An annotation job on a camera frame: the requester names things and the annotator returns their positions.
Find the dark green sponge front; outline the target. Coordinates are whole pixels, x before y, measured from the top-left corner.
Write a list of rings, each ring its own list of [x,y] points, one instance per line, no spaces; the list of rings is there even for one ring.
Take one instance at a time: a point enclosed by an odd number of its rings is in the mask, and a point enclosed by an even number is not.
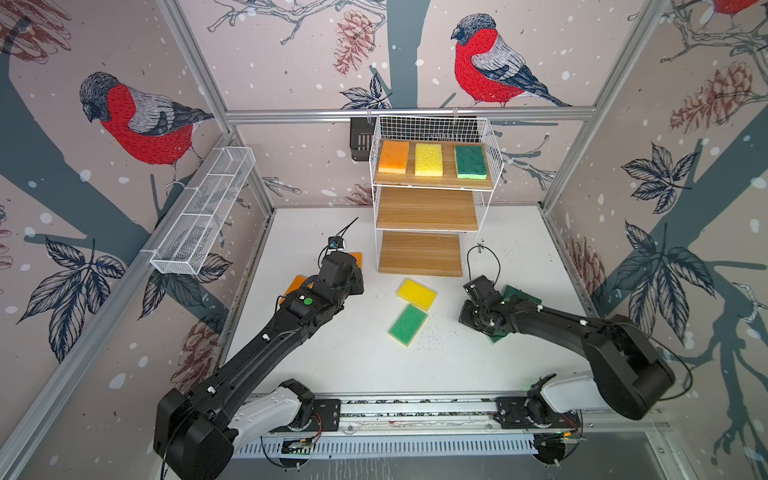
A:
[[[492,344],[496,344],[497,342],[499,342],[500,340],[504,339],[505,337],[507,337],[507,334],[500,334],[500,335],[490,335],[490,336],[488,337],[488,340],[489,340],[489,341],[490,341]]]

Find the light green sponge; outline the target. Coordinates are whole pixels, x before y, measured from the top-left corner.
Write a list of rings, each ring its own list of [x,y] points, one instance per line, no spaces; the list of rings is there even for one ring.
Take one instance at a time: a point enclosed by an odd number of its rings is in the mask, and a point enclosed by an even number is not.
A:
[[[408,304],[389,329],[388,334],[404,347],[408,347],[425,323],[428,314]]]

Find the dark green sponge carried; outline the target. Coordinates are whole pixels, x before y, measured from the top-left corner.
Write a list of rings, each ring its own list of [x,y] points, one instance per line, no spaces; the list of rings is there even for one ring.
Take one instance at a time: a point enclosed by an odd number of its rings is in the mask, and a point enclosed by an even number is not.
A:
[[[485,180],[488,178],[483,147],[480,145],[457,145],[454,149],[458,179]]]

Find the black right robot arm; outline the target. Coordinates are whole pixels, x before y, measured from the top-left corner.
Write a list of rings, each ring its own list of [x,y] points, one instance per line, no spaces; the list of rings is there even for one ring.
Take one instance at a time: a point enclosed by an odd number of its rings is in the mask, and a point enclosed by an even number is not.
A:
[[[597,408],[603,404],[630,420],[640,420],[676,381],[669,364],[638,328],[616,315],[589,318],[545,307],[525,296],[503,297],[481,275],[464,285],[468,299],[459,322],[488,337],[522,334],[570,350],[587,360],[587,378],[598,397],[565,388],[557,403],[542,393],[554,411]]]

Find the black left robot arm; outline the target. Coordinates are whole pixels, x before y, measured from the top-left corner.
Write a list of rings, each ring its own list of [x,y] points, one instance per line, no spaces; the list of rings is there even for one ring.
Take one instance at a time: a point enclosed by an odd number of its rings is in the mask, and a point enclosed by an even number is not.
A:
[[[265,327],[234,357],[186,393],[169,390],[156,412],[153,449],[181,479],[215,479],[233,453],[275,429],[303,431],[313,423],[315,395],[289,379],[250,401],[255,388],[293,350],[360,295],[357,259],[333,251],[318,274],[280,301]]]

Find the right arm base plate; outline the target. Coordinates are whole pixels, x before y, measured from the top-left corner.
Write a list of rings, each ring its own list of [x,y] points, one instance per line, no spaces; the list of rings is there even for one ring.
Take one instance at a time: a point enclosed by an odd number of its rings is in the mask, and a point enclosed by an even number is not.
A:
[[[503,429],[580,430],[582,421],[577,413],[559,413],[541,397],[497,397],[493,419]]]

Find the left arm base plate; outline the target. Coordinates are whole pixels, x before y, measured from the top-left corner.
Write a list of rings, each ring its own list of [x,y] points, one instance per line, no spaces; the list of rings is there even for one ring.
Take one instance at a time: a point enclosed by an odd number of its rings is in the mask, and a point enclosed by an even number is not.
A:
[[[275,432],[293,432],[308,434],[337,432],[341,418],[341,401],[339,399],[316,399],[311,413],[304,418],[299,412],[300,425],[285,426],[275,429]]]

